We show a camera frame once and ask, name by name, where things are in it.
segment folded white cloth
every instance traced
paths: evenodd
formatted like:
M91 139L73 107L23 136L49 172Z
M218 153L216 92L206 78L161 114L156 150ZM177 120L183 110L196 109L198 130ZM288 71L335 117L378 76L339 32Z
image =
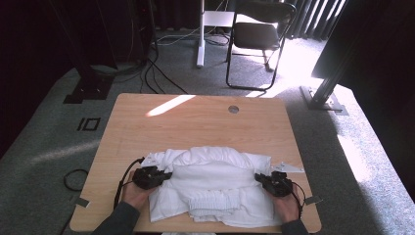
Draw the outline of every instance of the folded white cloth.
M147 158L173 172L150 196L151 221L188 212L195 221L231 226L281 224L255 173L270 173L270 157L239 153L228 147L167 150Z

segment hole in table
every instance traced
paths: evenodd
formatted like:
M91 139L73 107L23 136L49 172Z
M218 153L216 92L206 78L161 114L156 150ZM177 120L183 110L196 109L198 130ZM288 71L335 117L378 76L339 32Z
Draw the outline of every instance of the hole in table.
M238 106L229 106L228 111L231 114L237 114L239 112L239 108Z

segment dark sleeve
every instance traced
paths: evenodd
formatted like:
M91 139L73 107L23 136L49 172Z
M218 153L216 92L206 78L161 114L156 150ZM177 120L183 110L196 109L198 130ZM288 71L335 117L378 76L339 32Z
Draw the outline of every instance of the dark sleeve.
M281 230L284 235L308 235L307 229L299 219L284 223Z
M93 235L132 234L140 212L125 202L120 202L115 210L93 232Z

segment stand base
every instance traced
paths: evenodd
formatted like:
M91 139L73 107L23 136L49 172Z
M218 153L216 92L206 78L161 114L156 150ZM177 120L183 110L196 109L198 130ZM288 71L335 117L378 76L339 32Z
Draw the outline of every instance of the stand base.
M81 78L71 95L67 95L64 104L82 104L83 100L106 100L113 84L114 77L109 75L99 75L98 84L93 89L84 90L84 80Z
M348 116L346 107L341 105L336 98L336 95L333 93L330 98L323 105L316 104L312 98L317 89L311 87L302 86L300 88L301 93L305 99L305 102L308 105L308 108L311 110L325 110L325 111L334 111L336 115L339 116Z
M202 68L204 66L205 60L205 42L201 43L202 45L199 46L198 50L198 61L196 63L196 67Z

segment human hand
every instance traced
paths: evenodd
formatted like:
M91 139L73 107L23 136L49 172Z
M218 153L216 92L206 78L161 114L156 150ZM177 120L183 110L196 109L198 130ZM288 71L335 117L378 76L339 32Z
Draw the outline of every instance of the human hand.
M131 170L129 173L128 181L132 181L132 176L134 175L135 170ZM122 197L121 199L126 202L127 204L134 207L137 211L140 211L144 204L146 203L147 199L149 198L149 195L152 194L157 187L144 190L140 187L138 187L135 183L131 182L122 188Z
M297 192L297 185L293 184L293 192L296 197L299 197ZM299 219L299 203L293 194L287 195L285 197L274 197L272 194L266 192L271 198L272 203L274 204L274 211L280 215L283 223L288 223L294 220Z

